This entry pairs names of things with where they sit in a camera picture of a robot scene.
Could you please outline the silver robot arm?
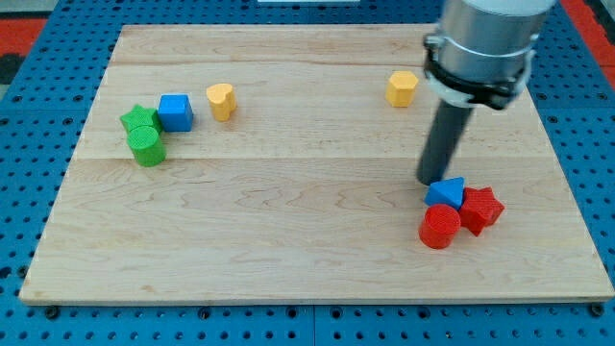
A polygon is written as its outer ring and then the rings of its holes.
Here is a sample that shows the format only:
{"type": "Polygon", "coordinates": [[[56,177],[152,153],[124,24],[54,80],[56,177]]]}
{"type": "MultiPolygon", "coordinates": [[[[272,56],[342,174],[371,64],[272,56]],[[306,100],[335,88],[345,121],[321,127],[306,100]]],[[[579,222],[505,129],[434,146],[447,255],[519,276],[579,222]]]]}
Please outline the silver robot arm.
{"type": "Polygon", "coordinates": [[[458,108],[503,110],[524,90],[555,0],[447,0],[424,36],[431,89],[458,108]]]}

